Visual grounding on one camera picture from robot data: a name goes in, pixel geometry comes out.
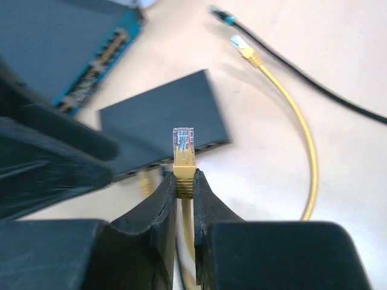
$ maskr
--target transparent plastic connector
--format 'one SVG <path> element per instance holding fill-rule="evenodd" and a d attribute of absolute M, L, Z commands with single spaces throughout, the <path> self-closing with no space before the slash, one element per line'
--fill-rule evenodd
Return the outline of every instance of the transparent plastic connector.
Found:
<path fill-rule="evenodd" d="M 244 41 L 239 35 L 234 35 L 231 37 L 230 42 L 237 50 L 245 50 L 246 48 L 250 48 L 246 41 Z"/>
<path fill-rule="evenodd" d="M 174 137 L 174 165 L 194 166 L 195 147 L 193 128 L 175 128 Z"/>

